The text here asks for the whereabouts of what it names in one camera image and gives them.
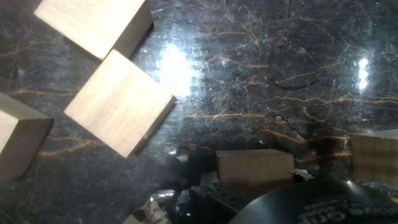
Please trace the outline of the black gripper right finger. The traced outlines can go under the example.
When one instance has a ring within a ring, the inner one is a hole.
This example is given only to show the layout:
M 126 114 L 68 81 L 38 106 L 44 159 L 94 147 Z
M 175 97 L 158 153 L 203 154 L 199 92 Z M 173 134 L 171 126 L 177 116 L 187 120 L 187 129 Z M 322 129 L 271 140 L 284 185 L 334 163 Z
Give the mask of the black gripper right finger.
M 308 180 L 314 179 L 314 176 L 308 173 L 307 170 L 303 169 L 295 169 L 294 173 L 294 181 L 298 182 L 306 182 Z

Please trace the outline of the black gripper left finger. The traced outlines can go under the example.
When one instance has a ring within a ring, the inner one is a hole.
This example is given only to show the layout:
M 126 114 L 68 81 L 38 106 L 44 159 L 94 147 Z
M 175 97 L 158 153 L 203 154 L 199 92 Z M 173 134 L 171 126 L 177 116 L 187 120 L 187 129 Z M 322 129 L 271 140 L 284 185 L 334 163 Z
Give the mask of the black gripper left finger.
M 248 201 L 221 190 L 216 172 L 203 174 L 200 185 L 182 191 L 177 199 L 177 223 L 228 223 Z

